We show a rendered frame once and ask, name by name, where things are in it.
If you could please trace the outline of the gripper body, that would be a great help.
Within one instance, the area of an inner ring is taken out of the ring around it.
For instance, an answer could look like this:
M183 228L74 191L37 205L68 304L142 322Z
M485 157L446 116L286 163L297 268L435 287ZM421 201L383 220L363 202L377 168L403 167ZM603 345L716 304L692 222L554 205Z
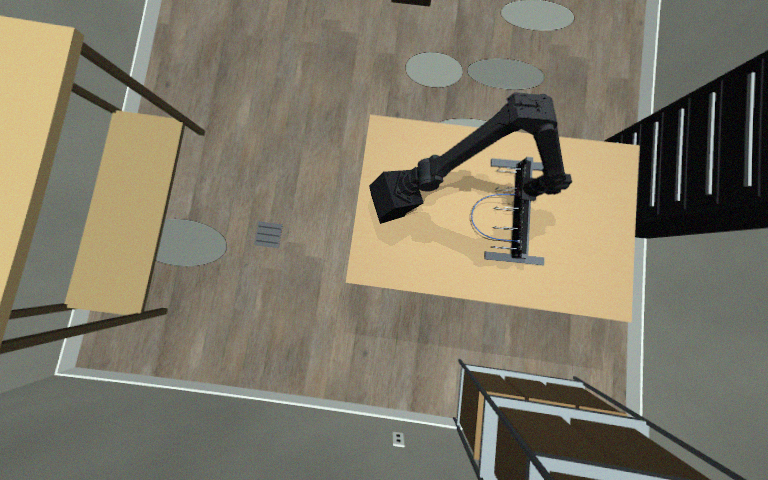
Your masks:
M521 179L522 180L519 181L519 191L518 191L518 195L521 196L520 200L535 201L536 197L531 196L531 194L535 192L539 192L539 191L535 191L531 186L531 183L535 178L523 177Z

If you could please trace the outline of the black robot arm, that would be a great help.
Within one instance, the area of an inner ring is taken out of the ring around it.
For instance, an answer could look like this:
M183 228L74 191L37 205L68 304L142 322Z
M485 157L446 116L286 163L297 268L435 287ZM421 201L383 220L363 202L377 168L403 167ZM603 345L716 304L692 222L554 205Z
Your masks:
M531 196L537 197L544 193L555 195L561 193L561 190L566 190L572 183L572 178L571 174L565 174L564 171L552 98L546 94L515 92L507 98L507 102L495 116L443 155L433 154L429 158L420 160L418 167L414 167L410 175L401 171L398 174L394 196L411 203L418 189L421 191L438 189L443 178L454 168L501 138L520 129L533 135L544 166L543 175L535 178L531 183L532 188L539 192Z

